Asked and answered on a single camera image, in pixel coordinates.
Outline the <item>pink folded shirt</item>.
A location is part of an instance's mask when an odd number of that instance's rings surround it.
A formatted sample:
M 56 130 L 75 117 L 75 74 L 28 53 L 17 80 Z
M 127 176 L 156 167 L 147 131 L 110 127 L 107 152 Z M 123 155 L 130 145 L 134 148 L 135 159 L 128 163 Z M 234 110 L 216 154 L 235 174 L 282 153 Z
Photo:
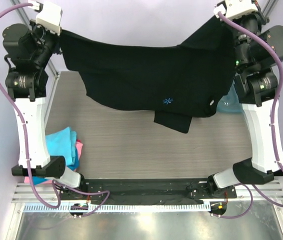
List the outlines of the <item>pink folded shirt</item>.
M 83 143 L 80 141 L 80 140 L 76 140 L 75 144 L 74 144 L 74 147 L 75 147 L 75 150 L 77 149 L 78 150 L 78 159 L 79 159 L 79 162 L 80 162 L 80 157 L 82 155 L 82 149 L 83 149 Z

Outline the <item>right frame post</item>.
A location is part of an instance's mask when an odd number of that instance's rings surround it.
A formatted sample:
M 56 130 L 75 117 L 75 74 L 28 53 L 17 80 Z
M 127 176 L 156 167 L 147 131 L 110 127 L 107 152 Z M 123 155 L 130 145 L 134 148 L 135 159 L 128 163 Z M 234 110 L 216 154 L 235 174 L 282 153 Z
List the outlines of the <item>right frame post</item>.
M 258 2 L 261 5 L 263 15 L 268 18 L 275 9 L 279 0 L 259 0 Z

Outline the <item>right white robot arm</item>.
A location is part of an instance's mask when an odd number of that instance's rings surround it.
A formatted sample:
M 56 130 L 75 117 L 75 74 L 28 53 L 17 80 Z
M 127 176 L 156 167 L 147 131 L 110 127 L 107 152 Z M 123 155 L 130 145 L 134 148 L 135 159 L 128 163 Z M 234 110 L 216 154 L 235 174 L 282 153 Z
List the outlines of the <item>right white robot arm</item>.
M 220 197 L 237 185 L 264 185 L 283 176 L 283 150 L 278 127 L 279 97 L 283 85 L 283 26 L 262 31 L 257 10 L 229 16 L 222 6 L 215 16 L 227 24 L 235 45 L 234 87 L 250 135 L 252 156 L 208 177 L 207 192 Z

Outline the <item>teal plastic bin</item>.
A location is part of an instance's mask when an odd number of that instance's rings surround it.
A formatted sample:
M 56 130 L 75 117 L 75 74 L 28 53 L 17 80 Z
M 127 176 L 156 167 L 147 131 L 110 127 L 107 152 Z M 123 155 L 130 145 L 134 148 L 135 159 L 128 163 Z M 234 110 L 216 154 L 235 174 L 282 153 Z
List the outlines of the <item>teal plastic bin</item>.
M 235 86 L 232 85 L 227 95 L 224 95 L 217 104 L 217 111 L 226 114 L 240 114 L 242 105 L 239 102 Z

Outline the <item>aluminium extrusion rail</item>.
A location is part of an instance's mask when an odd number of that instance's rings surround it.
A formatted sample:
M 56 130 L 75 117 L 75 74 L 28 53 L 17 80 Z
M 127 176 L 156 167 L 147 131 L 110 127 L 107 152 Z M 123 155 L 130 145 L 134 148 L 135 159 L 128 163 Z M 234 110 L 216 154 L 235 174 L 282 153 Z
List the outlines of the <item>aluminium extrusion rail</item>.
M 263 201 L 265 198 L 261 196 L 257 190 L 251 186 L 247 186 L 255 201 Z M 53 190 L 51 184 L 38 184 L 35 186 L 39 196 L 49 204 L 57 203 L 57 196 Z M 257 188 L 269 199 L 277 202 L 283 201 L 283 189 L 281 188 L 280 183 L 275 180 L 273 183 L 269 183 L 266 185 L 258 185 Z M 240 185 L 235 187 L 235 191 L 237 194 L 237 198 L 232 198 L 230 201 L 235 200 L 243 200 L 248 201 L 250 199 L 250 194 L 248 190 Z M 40 201 L 34 195 L 32 188 L 29 184 L 26 183 L 18 183 L 11 200 L 12 203 L 40 203 Z

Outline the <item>black t shirt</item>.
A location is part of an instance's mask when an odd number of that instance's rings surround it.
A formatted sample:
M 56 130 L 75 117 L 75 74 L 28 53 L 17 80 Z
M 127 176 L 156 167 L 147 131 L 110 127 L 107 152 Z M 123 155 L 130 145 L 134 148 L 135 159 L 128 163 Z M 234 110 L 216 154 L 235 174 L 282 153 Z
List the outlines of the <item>black t shirt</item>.
M 186 134 L 193 118 L 209 118 L 233 83 L 231 30 L 212 17 L 171 47 L 107 44 L 64 30 L 60 48 L 86 95 L 120 111 L 153 111 L 154 122 Z

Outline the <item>light blue folded shirt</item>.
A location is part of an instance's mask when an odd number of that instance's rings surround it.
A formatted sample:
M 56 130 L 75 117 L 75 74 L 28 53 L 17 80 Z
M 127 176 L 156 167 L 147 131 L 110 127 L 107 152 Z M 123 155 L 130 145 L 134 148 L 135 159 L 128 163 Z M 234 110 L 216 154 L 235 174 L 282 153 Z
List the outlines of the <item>light blue folded shirt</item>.
M 45 136 L 47 150 L 50 156 L 63 156 L 65 164 L 75 162 L 75 142 L 77 132 L 70 127 Z

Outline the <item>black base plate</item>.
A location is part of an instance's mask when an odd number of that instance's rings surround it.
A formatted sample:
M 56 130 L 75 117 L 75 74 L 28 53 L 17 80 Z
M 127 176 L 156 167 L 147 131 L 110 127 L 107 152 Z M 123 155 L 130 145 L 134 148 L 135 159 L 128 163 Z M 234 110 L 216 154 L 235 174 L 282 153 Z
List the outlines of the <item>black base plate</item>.
M 206 199 L 237 198 L 233 186 L 211 191 L 205 178 L 87 179 L 82 192 L 109 191 L 105 205 L 196 205 Z

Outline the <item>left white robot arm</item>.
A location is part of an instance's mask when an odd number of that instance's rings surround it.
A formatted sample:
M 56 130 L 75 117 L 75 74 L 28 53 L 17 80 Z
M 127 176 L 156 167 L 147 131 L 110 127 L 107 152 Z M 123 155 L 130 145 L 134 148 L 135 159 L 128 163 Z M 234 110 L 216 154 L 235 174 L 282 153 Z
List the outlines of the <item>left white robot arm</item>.
M 63 156 L 49 155 L 45 138 L 46 65 L 56 52 L 58 36 L 41 25 L 16 23 L 3 33 L 5 61 L 12 62 L 5 80 L 9 99 L 14 104 L 19 138 L 18 164 L 13 176 L 56 180 L 70 188 L 77 200 L 87 196 L 84 177 L 66 166 Z

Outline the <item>dark blue folded shirt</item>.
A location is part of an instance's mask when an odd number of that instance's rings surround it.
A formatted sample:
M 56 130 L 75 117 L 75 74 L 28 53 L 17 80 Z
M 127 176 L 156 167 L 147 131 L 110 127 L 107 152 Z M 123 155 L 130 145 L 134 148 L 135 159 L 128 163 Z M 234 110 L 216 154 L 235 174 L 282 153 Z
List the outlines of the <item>dark blue folded shirt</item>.
M 77 167 L 79 167 L 79 153 L 78 150 L 75 149 L 75 158 L 74 158 L 74 164 L 72 165 L 67 165 L 67 167 L 69 169 L 71 169 L 73 172 L 77 169 Z M 52 183 L 52 179 L 47 179 L 47 178 L 41 178 L 41 177 L 37 177 L 37 176 L 33 176 L 32 177 L 33 180 L 33 184 L 39 185 L 39 184 L 51 184 Z M 30 179 L 28 177 L 24 178 L 24 183 L 30 183 Z

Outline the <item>left frame post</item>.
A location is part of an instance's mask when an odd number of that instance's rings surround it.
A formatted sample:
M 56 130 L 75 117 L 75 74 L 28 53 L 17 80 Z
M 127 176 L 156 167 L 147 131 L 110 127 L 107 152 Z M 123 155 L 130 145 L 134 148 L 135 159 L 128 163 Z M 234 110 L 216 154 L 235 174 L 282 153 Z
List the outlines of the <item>left frame post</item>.
M 10 0 L 10 3 L 14 6 L 14 5 L 20 4 L 21 1 L 20 0 Z M 19 18 L 21 19 L 21 21 L 25 25 L 29 25 L 31 19 L 27 15 L 27 13 L 25 11 L 25 7 L 18 8 L 16 11 L 17 11 L 17 14 L 18 14 Z M 59 75 L 59 72 L 56 70 L 56 68 L 55 68 L 55 66 L 54 66 L 54 64 L 52 63 L 51 60 L 48 61 L 47 66 L 48 66 L 49 70 L 54 74 L 55 77 L 57 77 Z

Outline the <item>frame post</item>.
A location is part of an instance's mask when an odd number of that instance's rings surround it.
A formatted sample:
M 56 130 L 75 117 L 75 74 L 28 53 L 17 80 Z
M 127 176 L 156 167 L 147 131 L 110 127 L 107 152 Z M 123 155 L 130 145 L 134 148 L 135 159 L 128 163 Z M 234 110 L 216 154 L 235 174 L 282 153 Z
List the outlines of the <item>frame post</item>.
M 14 5 L 20 4 L 21 1 L 20 0 L 10 0 L 10 3 L 14 6 Z M 21 21 L 25 25 L 29 25 L 31 19 L 27 15 L 27 13 L 25 11 L 25 7 L 18 8 L 16 11 L 17 11 L 17 14 L 18 14 L 19 18 L 21 19 Z M 47 66 L 48 66 L 49 70 L 54 74 L 55 77 L 57 77 L 59 75 L 59 72 L 56 70 L 56 68 L 55 68 L 55 66 L 54 66 L 54 64 L 52 63 L 51 60 L 48 61 Z
M 258 2 L 261 5 L 263 15 L 268 18 L 275 9 L 279 0 L 259 0 Z

